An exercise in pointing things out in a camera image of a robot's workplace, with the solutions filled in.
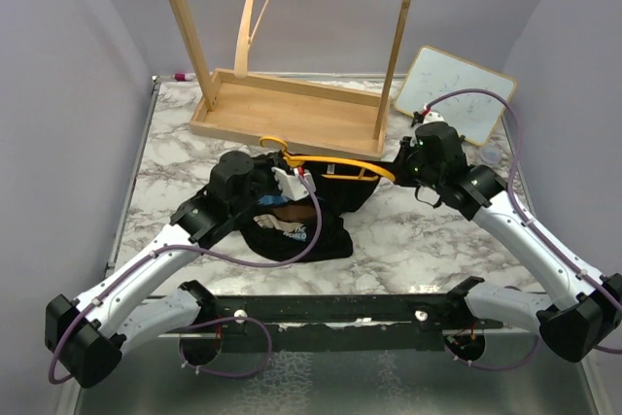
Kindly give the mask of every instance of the whiteboard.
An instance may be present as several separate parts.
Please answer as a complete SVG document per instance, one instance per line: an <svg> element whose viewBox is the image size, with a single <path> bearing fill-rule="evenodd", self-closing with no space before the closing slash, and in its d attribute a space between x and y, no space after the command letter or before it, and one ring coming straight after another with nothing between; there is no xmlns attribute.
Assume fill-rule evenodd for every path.
<svg viewBox="0 0 622 415"><path fill-rule="evenodd" d="M396 109L409 116L451 91L479 87L509 100L516 82L446 52L425 46L415 58L395 100ZM485 145L504 111L503 105L484 94L462 94L433 108L474 145Z"/></svg>

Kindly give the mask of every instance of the wooden hanger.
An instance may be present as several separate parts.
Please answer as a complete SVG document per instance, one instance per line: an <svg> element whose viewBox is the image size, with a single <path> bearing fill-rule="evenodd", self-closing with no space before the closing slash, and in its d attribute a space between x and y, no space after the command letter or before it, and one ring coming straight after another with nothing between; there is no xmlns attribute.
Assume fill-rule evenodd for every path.
<svg viewBox="0 0 622 415"><path fill-rule="evenodd" d="M253 44L255 35L257 33L263 13L270 0L265 0L255 26L253 26L253 32L251 32L251 16L253 15L253 5L255 0L246 0L244 3L244 10L242 11L242 19L240 20L240 30L237 35L237 47L235 48L235 64L233 66L233 72L238 78L245 78L249 72L249 49Z"/></svg>

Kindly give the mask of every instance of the wooden tray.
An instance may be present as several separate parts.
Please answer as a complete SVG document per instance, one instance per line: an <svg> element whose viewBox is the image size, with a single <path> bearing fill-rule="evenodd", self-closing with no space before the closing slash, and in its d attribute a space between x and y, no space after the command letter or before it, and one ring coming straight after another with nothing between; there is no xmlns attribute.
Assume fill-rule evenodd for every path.
<svg viewBox="0 0 622 415"><path fill-rule="evenodd" d="M382 155L386 120L373 138L380 94L251 73L240 79L223 69L215 70L212 83L214 110L203 96L190 120L194 134L249 145L271 134L286 140L292 152Z"/></svg>

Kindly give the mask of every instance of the wooden rack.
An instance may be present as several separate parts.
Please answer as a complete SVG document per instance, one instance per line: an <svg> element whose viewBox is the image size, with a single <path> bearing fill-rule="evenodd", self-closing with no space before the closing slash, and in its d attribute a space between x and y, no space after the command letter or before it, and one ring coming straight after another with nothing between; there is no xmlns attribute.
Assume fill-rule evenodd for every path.
<svg viewBox="0 0 622 415"><path fill-rule="evenodd" d="M203 93L190 120L193 133L249 145L257 145L260 136L269 134L288 141L294 152L380 158L390 107L389 90L411 0L401 1L380 95L248 73L248 49L255 35L250 33L254 0L247 0L244 6L235 71L217 69L212 75L188 0L169 2Z"/></svg>

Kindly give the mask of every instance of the marble tabletop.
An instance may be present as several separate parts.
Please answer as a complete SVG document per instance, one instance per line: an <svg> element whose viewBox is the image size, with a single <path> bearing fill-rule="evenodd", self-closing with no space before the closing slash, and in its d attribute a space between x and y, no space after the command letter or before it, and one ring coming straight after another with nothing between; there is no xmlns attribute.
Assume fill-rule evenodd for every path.
<svg viewBox="0 0 622 415"><path fill-rule="evenodd" d="M322 82L380 92L382 83ZM395 96L401 86L392 87ZM261 148L199 137L188 122L200 98L196 82L163 83L155 104L147 144L135 180L115 268L134 257L165 225L171 213L209 180L219 157L231 150L257 155ZM410 118L391 111L383 158L392 159L403 135L412 134ZM511 151L502 125L491 144L501 148L496 168L507 176ZM477 149L465 143L470 162ZM520 182L517 191L522 193ZM182 282L198 280L213 294L390 294L447 292L474 275L499 285L538 289L533 276L488 232L442 206L417 202L413 189L380 183L356 213L344 216L354 254L274 269L244 268L202 257L166 280L155 294L170 294ZM238 233L216 251L241 259L267 261L249 250Z"/></svg>

